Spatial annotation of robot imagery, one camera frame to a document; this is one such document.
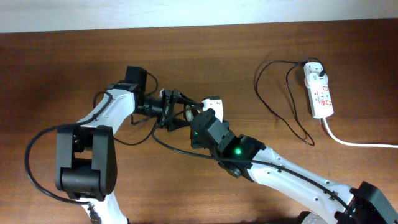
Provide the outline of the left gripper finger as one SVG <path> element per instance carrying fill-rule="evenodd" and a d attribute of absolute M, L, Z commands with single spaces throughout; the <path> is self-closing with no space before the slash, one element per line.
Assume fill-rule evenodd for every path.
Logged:
<path fill-rule="evenodd" d="M 173 118 L 167 122 L 167 131 L 172 132 L 180 128 L 184 128 L 190 125 L 189 121 L 184 119 Z"/>
<path fill-rule="evenodd" d="M 183 93 L 181 93 L 179 90 L 174 89 L 172 90 L 173 93 L 173 100 L 176 103 L 183 104 L 183 105 L 193 105 L 193 106 L 198 106 L 199 108 L 204 107 L 203 103 L 198 103 L 193 100 L 189 100 Z"/>

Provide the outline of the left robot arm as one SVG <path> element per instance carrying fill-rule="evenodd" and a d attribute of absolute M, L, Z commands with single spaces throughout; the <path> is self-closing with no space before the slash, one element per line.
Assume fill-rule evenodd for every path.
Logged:
<path fill-rule="evenodd" d="M 129 223 L 114 193 L 114 134 L 148 99 L 144 89 L 138 83 L 112 83 L 87 117 L 57 131 L 55 185 L 83 207 L 92 223 Z"/>

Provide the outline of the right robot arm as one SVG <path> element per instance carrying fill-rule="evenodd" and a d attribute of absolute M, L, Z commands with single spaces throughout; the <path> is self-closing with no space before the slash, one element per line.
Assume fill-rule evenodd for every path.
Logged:
<path fill-rule="evenodd" d="M 320 177 L 284 159 L 255 138 L 236 136 L 213 110 L 188 117 L 194 148 L 209 149 L 229 175 L 275 189 L 325 223 L 397 223 L 397 211 L 376 186 L 358 188 Z"/>

